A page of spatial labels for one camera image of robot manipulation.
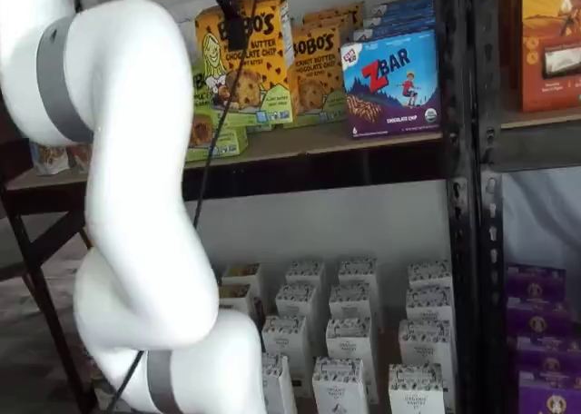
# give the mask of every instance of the floor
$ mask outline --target floor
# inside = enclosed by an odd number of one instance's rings
[[[46,224],[43,220],[32,222],[32,228],[39,233]],[[83,357],[74,329],[72,291],[75,266],[84,250],[78,242],[65,248],[44,266],[44,274],[81,368]],[[77,255],[71,254],[72,248]],[[0,267],[18,259],[11,230],[5,220],[0,220]],[[77,414],[44,318],[19,278],[0,283],[0,328],[2,413]]]

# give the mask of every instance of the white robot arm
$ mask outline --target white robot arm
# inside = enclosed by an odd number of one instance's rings
[[[182,200],[192,77],[177,25],[124,0],[0,0],[8,111],[44,145],[94,142],[85,218],[95,248],[74,292],[79,332],[135,409],[263,414],[253,322],[218,312],[212,268]]]

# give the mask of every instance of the purple box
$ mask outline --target purple box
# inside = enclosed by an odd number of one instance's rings
[[[581,374],[581,340],[556,337],[518,337],[517,367]]]
[[[573,331],[571,310],[566,302],[534,299],[507,299],[507,335],[551,335],[570,337]]]
[[[521,370],[518,374],[518,412],[578,414],[581,412],[581,377]]]
[[[508,264],[505,290],[518,298],[565,300],[566,271],[551,267]]]

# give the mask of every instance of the snack box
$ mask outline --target snack box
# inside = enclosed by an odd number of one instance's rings
[[[242,312],[258,323],[250,284],[222,285],[218,292],[220,308]]]
[[[290,377],[295,396],[312,396],[313,357],[310,350],[309,330],[304,316],[268,316],[262,328],[262,341],[269,353],[289,358]]]
[[[404,364],[439,364],[446,410],[456,412],[457,366],[449,321],[413,319],[399,323],[399,349]]]
[[[518,337],[516,364],[530,370],[581,372],[581,340]]]
[[[433,30],[341,47],[353,137],[436,131],[441,107]]]
[[[397,414],[444,414],[441,367],[390,364],[389,404]]]
[[[377,4],[371,9],[371,17],[399,14],[434,7],[433,0],[397,0],[390,3]]]
[[[371,319],[331,319],[327,324],[327,350],[331,358],[361,359],[369,403],[379,403],[378,354]]]
[[[507,335],[532,333],[570,337],[573,331],[571,310],[566,302],[507,298]]]
[[[351,258],[341,261],[339,263],[339,283],[362,281],[369,285],[373,320],[378,324],[378,329],[383,332],[385,330],[385,316],[379,296],[377,268],[377,258]]]
[[[286,355],[262,354],[262,390],[268,414],[297,414]]]
[[[507,296],[518,298],[564,301],[566,271],[510,263],[507,265],[505,291]]]
[[[266,285],[262,275],[263,270],[261,264],[258,262],[253,264],[230,265],[222,275],[222,285],[248,284],[251,286],[250,294],[259,322],[264,321],[264,311],[270,310]]]
[[[340,18],[324,19],[292,29],[299,99],[295,120],[284,128],[299,128],[347,117],[340,46],[350,30]]]
[[[244,23],[252,22],[253,29],[226,127],[289,123],[294,118],[293,98],[298,92],[290,84],[294,51],[287,1],[259,0],[254,19],[248,18],[251,10],[252,0],[241,0]],[[224,14],[219,6],[202,11],[195,25],[205,83],[211,94],[212,119],[217,123],[231,97],[241,51],[229,49]]]
[[[285,284],[276,295],[276,308],[281,316],[305,316],[315,356],[326,354],[325,319],[320,309],[320,290],[307,282]]]
[[[416,19],[403,24],[386,24],[369,28],[360,28],[353,32],[352,38],[355,42],[364,42],[390,35],[401,35],[409,31],[426,31],[433,28],[435,23],[436,20],[434,17],[422,17],[421,19]]]
[[[208,158],[212,137],[216,134],[209,116],[194,116],[190,147],[186,153],[186,162],[198,162]],[[245,128],[224,128],[214,148],[212,158],[233,157],[248,148],[248,136]]]
[[[318,12],[307,13],[305,16],[303,16],[302,22],[304,24],[308,24],[309,22],[343,15],[351,15],[353,19],[353,25],[356,28],[361,28],[363,25],[363,18],[365,17],[365,3],[363,1],[359,1],[358,3],[340,5],[338,7],[327,8]]]
[[[578,374],[521,370],[518,374],[520,414],[581,412],[581,377]]]
[[[329,308],[333,319],[370,318],[372,326],[374,328],[378,326],[373,318],[371,295],[366,282],[345,281],[340,285],[332,286]]]
[[[317,358],[312,375],[319,414],[369,414],[361,360]]]

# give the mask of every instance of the gray joint band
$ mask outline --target gray joint band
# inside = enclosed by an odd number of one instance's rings
[[[48,117],[67,139],[90,143],[93,133],[76,111],[66,86],[64,49],[74,15],[54,22],[44,31],[36,54],[36,80]]]
[[[153,405],[164,414],[182,414],[173,396],[171,366],[169,350],[147,352],[147,383]]]

